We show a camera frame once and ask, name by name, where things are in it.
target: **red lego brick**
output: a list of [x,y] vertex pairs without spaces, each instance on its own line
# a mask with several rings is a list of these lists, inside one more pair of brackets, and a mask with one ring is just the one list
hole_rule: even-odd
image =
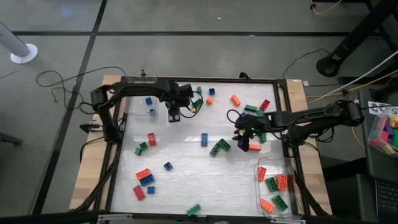
[[283,174],[277,176],[278,190],[287,189],[287,177]]
[[259,173],[259,181],[263,181],[264,177],[266,176],[266,171],[267,169],[264,167],[259,167],[258,173]]
[[274,211],[275,207],[271,203],[267,202],[265,199],[261,199],[260,202],[261,207],[267,210],[267,212],[272,213]]
[[262,109],[263,111],[265,111],[269,105],[270,101],[268,100],[264,100],[264,102],[262,102],[260,109]]
[[148,134],[149,146],[156,146],[156,138],[154,133]]
[[388,142],[388,132],[387,131],[381,131],[381,139],[383,139],[385,142]]
[[136,173],[136,176],[137,176],[138,180],[141,180],[141,179],[143,179],[143,178],[145,178],[145,177],[147,177],[149,175],[151,175],[151,172],[150,172],[149,169],[144,169],[144,170]]
[[143,200],[145,198],[144,191],[142,191],[142,188],[140,185],[135,186],[132,190],[134,191],[138,200]]

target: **lego brick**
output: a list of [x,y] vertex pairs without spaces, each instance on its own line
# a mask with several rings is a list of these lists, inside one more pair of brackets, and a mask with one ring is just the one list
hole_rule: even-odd
[[261,199],[260,202],[261,202],[261,207],[264,210],[266,210],[269,213],[274,212],[275,207],[271,203],[267,202],[265,199]]
[[198,99],[195,102],[193,102],[193,107],[198,109],[202,103],[203,101],[201,99]]
[[154,187],[154,186],[148,187],[147,193],[148,193],[148,194],[155,194],[155,187]]
[[384,127],[385,127],[385,125],[386,125],[387,118],[388,118],[387,115],[381,115],[381,116],[379,117],[379,121],[377,122],[376,128],[377,128],[377,129],[380,129],[380,130],[383,130]]
[[275,192],[278,190],[278,186],[276,184],[276,181],[273,177],[270,177],[268,179],[266,179],[266,184],[268,186],[268,190],[269,192]]
[[139,145],[139,147],[141,148],[141,150],[146,150],[146,149],[148,149],[148,146],[147,146],[147,144],[146,143],[141,143],[140,145]]
[[257,145],[257,144],[250,144],[249,145],[249,150],[250,151],[261,151],[261,145]]
[[211,156],[217,156],[218,152],[221,150],[221,146],[216,143],[216,145],[213,147],[213,149],[210,151]]
[[287,177],[283,174],[278,175],[278,190],[286,190],[287,189]]
[[140,155],[141,155],[141,152],[142,152],[142,149],[141,149],[141,148],[137,148],[137,149],[134,151],[135,155],[137,155],[137,156],[140,156]]
[[216,90],[214,89],[214,88],[210,88],[209,89],[209,95],[210,96],[213,96],[213,95],[215,95],[216,94]]
[[260,142],[261,143],[264,143],[264,142],[266,142],[267,141],[267,133],[262,133],[261,135],[260,135]]
[[141,179],[143,179],[143,178],[145,178],[145,177],[147,177],[149,175],[151,175],[151,172],[150,172],[149,169],[144,169],[144,170],[136,173],[136,176],[137,176],[138,180],[141,180]]
[[152,99],[150,97],[147,97],[147,98],[145,98],[145,102],[147,103],[147,105],[151,105]]
[[279,195],[276,195],[274,198],[272,198],[272,201],[276,204],[276,207],[278,207],[279,210],[284,211],[287,209],[286,203]]
[[251,106],[251,105],[246,105],[246,106],[244,106],[244,110],[245,111],[250,111],[250,112],[256,112],[257,107]]
[[200,210],[200,205],[196,204],[195,206],[193,206],[191,209],[189,209],[187,211],[188,217],[190,217],[191,215],[195,214],[196,212],[199,212],[199,210]]
[[206,99],[206,103],[207,103],[208,105],[212,104],[212,103],[213,103],[213,99],[211,99],[210,97],[208,97],[208,98]]
[[139,182],[141,183],[141,186],[147,186],[148,184],[152,183],[153,181],[155,181],[155,179],[152,174],[139,180]]
[[266,172],[267,172],[267,169],[266,169],[266,168],[264,168],[264,167],[259,167],[258,176],[259,176],[259,181],[260,181],[260,182],[264,180],[264,177],[266,176]]
[[173,166],[170,162],[167,162],[166,164],[164,164],[164,167],[166,168],[167,171],[170,171],[173,169]]
[[264,100],[264,102],[262,102],[260,109],[262,109],[263,111],[265,111],[269,105],[270,101],[268,100]]
[[257,115],[258,117],[263,117],[263,116],[264,116],[264,111],[263,111],[262,109],[258,109],[258,110],[256,111],[256,115]]
[[232,95],[231,100],[235,106],[241,106],[241,101],[238,99],[238,97],[236,95]]
[[231,146],[224,139],[220,139],[217,144],[219,144],[224,151],[229,151],[229,149],[231,149]]
[[388,132],[387,131],[381,131],[380,135],[381,139],[383,139],[385,142],[388,141]]
[[200,143],[201,146],[207,147],[207,137],[208,137],[207,133],[201,134],[201,143]]
[[132,190],[134,191],[134,193],[137,196],[138,200],[142,200],[142,199],[145,198],[145,194],[142,191],[142,188],[141,188],[140,185],[135,186]]
[[149,146],[156,146],[156,138],[154,133],[148,134]]
[[392,145],[398,147],[398,129],[394,129],[394,136],[392,137]]

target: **white cable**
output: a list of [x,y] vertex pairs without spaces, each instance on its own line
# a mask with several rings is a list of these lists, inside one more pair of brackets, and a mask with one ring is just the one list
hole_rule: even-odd
[[316,101],[318,101],[318,100],[320,100],[320,99],[322,99],[322,98],[325,98],[325,97],[327,97],[328,95],[330,95],[330,94],[332,94],[332,93],[335,93],[335,92],[341,90],[342,88],[344,88],[344,87],[346,87],[346,86],[348,86],[348,85],[351,85],[352,83],[354,83],[354,82],[360,80],[361,78],[365,77],[366,75],[369,75],[370,73],[372,73],[373,71],[375,71],[376,69],[378,69],[381,65],[383,65],[383,64],[386,63],[388,60],[390,60],[390,59],[391,59],[393,56],[395,56],[396,54],[398,54],[398,50],[397,50],[396,52],[394,52],[392,55],[390,55],[390,57],[388,57],[388,58],[386,58],[384,61],[382,61],[379,65],[377,65],[376,67],[370,69],[370,71],[368,71],[368,72],[366,72],[365,74],[361,75],[360,77],[358,77],[358,78],[355,79],[354,81],[352,81],[352,82],[350,82],[350,83],[348,83],[348,84],[345,84],[345,85],[343,85],[342,87],[337,88],[337,89],[331,91],[330,93],[328,93],[328,94],[326,94],[326,95],[323,95],[323,96],[319,97],[318,99],[316,99],[316,100],[314,100],[314,101],[311,101],[310,103],[313,103],[313,102],[316,102]]

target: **green lego brick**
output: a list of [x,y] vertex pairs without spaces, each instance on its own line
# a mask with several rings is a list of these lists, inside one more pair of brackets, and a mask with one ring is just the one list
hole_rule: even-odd
[[146,150],[147,148],[148,148],[148,146],[147,146],[147,144],[146,143],[141,143],[140,145],[139,145],[139,147],[141,147],[141,149],[144,151],[144,150]]
[[250,111],[250,112],[256,112],[257,107],[251,106],[251,105],[246,105],[246,106],[244,106],[244,110],[245,111]]
[[216,145],[213,147],[213,149],[210,151],[211,156],[217,156],[218,152],[221,150],[221,146],[216,143]]
[[276,195],[272,199],[272,201],[276,204],[276,206],[279,208],[279,210],[284,211],[284,210],[287,209],[286,203],[284,202],[284,200],[279,195]]
[[231,149],[231,146],[224,139],[220,139],[217,144],[219,144],[226,152]]
[[276,184],[276,181],[273,177],[270,177],[266,179],[266,184],[268,186],[269,192],[275,192],[278,190],[278,186]]
[[200,205],[196,204],[195,206],[193,206],[191,209],[189,209],[187,211],[188,217],[190,217],[191,215],[195,214],[196,212],[199,212],[199,210],[200,210]]
[[140,156],[141,152],[142,152],[141,148],[137,148],[134,153],[135,153],[135,155]]
[[392,145],[398,147],[398,129],[393,130],[394,136],[392,137]]
[[261,135],[260,135],[260,142],[261,143],[264,143],[264,142],[266,142],[267,141],[267,133],[262,133]]
[[257,115],[258,117],[263,117],[263,116],[264,116],[264,111],[263,111],[262,109],[258,109],[258,110],[256,111],[256,115]]
[[198,109],[202,103],[203,101],[201,99],[198,99],[195,102],[193,102],[193,107]]

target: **cable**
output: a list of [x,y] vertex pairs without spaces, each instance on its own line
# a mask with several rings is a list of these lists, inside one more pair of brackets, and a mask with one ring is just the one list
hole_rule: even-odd
[[192,116],[185,116],[184,114],[181,114],[181,111],[180,111],[180,115],[183,116],[184,118],[193,118],[194,116],[196,116],[196,115],[198,114],[198,112],[199,112],[201,106],[202,106],[203,103],[204,103],[204,102],[203,102],[203,96],[202,96],[199,92],[197,92],[197,91],[192,91],[192,92],[193,92],[193,93],[198,93],[198,94],[199,94],[199,96],[200,96],[200,98],[201,98],[201,104],[200,104],[199,108],[197,108],[197,107],[193,104],[192,99],[190,99],[190,101],[191,101],[191,103],[192,103],[192,106],[194,107],[194,109],[196,110],[196,112],[195,112]]
[[350,82],[350,83],[348,83],[348,84],[345,84],[345,85],[343,85],[342,87],[339,87],[339,88],[337,88],[337,89],[335,89],[335,90],[333,90],[333,91],[331,91],[331,92],[329,92],[329,93],[327,93],[327,94],[325,94],[325,95],[319,97],[318,99],[316,99],[316,100],[314,100],[314,101],[312,101],[312,102],[310,102],[310,103],[316,102],[316,101],[318,101],[318,100],[320,100],[320,99],[322,99],[322,98],[324,98],[324,97],[327,97],[327,96],[331,95],[332,93],[334,93],[334,92],[336,92],[336,91],[338,91],[338,90],[341,90],[341,89],[345,88],[346,86],[348,86],[348,85],[350,85],[350,84],[352,84],[352,83],[354,83],[354,82],[360,80],[361,78],[365,77],[366,75],[369,75],[370,73],[372,73],[373,71],[375,71],[376,69],[378,69],[381,65],[383,65],[383,64],[386,63],[388,60],[390,60],[390,58],[392,58],[392,57],[395,56],[396,54],[398,54],[398,51],[394,52],[394,53],[393,53],[392,55],[390,55],[388,58],[384,59],[384,61],[382,61],[380,64],[376,65],[374,68],[370,69],[370,71],[368,71],[368,72],[366,72],[365,74],[361,75],[360,77],[356,78],[356,79],[353,80],[352,82]]
[[[383,77],[377,78],[377,79],[375,79],[375,80],[373,80],[373,81],[371,81],[371,82],[368,82],[368,83],[363,84],[363,85],[361,85],[361,86],[357,86],[357,87],[355,87],[355,88],[349,89],[349,91],[353,91],[353,90],[357,90],[357,89],[366,87],[366,86],[368,86],[368,85],[370,85],[370,84],[372,84],[372,83],[375,83],[375,82],[377,82],[377,81],[379,81],[379,80],[381,80],[381,79],[383,79],[383,78],[386,78],[386,77],[388,77],[388,76],[390,76],[390,75],[393,75],[395,72],[398,72],[398,69],[395,70],[395,71],[393,71],[393,72],[391,72],[391,73],[388,73],[387,75],[384,75]],[[343,93],[335,93],[335,94],[330,94],[330,95],[325,96],[325,97],[338,96],[338,95],[342,95],[342,94],[343,94]],[[319,98],[319,97],[322,97],[322,96],[306,96],[306,98]]]
[[99,138],[96,138],[96,139],[93,139],[93,140],[90,140],[90,141],[84,143],[84,144],[81,146],[81,148],[80,148],[80,162],[81,162],[81,160],[83,159],[83,150],[84,150],[84,148],[85,148],[88,144],[91,144],[91,143],[93,143],[93,142],[95,142],[95,141],[97,141],[97,140],[103,139],[103,138],[104,138],[104,136],[99,137]]
[[340,0],[340,1],[338,1],[336,4],[334,4],[332,7],[330,7],[329,9],[327,9],[327,10],[325,10],[325,11],[323,11],[323,12],[317,12],[316,10],[315,10],[315,4],[313,3],[313,1],[311,0],[311,9],[312,9],[312,11],[316,14],[316,15],[322,15],[322,14],[325,14],[325,13],[327,13],[328,11],[330,11],[330,10],[332,10],[334,7],[336,7],[340,2],[342,2],[343,0]]
[[[64,105],[64,107],[65,107],[66,109],[75,110],[75,109],[79,108],[79,110],[80,110],[82,113],[84,113],[84,114],[94,114],[94,112],[87,112],[87,111],[85,111],[85,110],[82,109],[82,107],[81,107],[82,105],[90,105],[90,106],[92,106],[92,105],[89,104],[89,103],[87,103],[87,102],[85,102],[85,99],[84,99],[84,97],[83,97],[82,94],[80,94],[80,93],[78,93],[78,92],[75,92],[75,91],[67,90],[67,89],[65,88],[65,81],[71,80],[72,78],[80,77],[80,76],[82,76],[82,75],[86,75],[86,74],[91,73],[91,72],[95,72],[95,71],[98,71],[98,70],[102,70],[102,69],[105,69],[105,68],[118,68],[118,69],[120,69],[120,70],[123,72],[124,76],[127,76],[127,75],[126,75],[126,72],[125,72],[122,68],[117,67],[117,66],[107,66],[107,67],[96,68],[96,69],[94,69],[94,70],[90,70],[90,71],[88,71],[88,72],[84,72],[84,73],[81,73],[81,74],[78,74],[78,75],[75,75],[75,76],[73,76],[73,77],[66,78],[66,79],[64,79],[64,78],[61,76],[61,74],[60,74],[59,72],[55,71],[55,70],[47,70],[47,71],[44,71],[44,72],[39,73],[39,74],[36,76],[36,83],[37,83],[39,86],[41,86],[41,87],[51,87],[51,86],[55,86],[55,85],[61,83],[61,84],[62,84],[61,87],[54,87],[54,88],[51,89],[51,94],[52,94],[52,96],[54,97],[54,101],[55,101],[55,102],[58,102],[58,100],[57,100],[57,98],[55,97],[54,90],[62,89],[62,90],[63,90],[63,105]],[[40,78],[42,75],[44,75],[44,74],[46,74],[46,73],[50,73],[50,72],[53,72],[53,73],[57,74],[58,77],[60,77],[61,81],[55,82],[55,83],[51,83],[51,84],[48,84],[48,85],[41,84],[41,83],[39,82],[39,78]],[[67,105],[67,92],[68,92],[68,93],[76,93],[76,94],[81,98],[81,102],[79,103],[78,106],[72,107],[72,108],[69,108],[69,107],[68,107],[68,105]]]
[[351,127],[351,130],[352,130],[353,136],[354,136],[354,138],[356,139],[356,141],[358,142],[358,144],[359,144],[363,149],[365,149],[365,146],[361,143],[361,141],[360,141],[360,140],[358,139],[358,137],[356,136],[354,127]]
[[313,52],[307,52],[307,53],[303,54],[301,57],[295,58],[294,61],[285,69],[284,73],[282,74],[282,77],[283,77],[284,79],[286,79],[285,74],[286,74],[287,70],[288,70],[297,60],[300,60],[301,58],[304,58],[304,57],[307,56],[307,55],[317,53],[318,51],[321,51],[321,50],[324,50],[324,51],[328,52],[328,54],[330,54],[329,51],[328,51],[327,49],[318,49],[318,50],[315,50],[315,51],[313,51]]

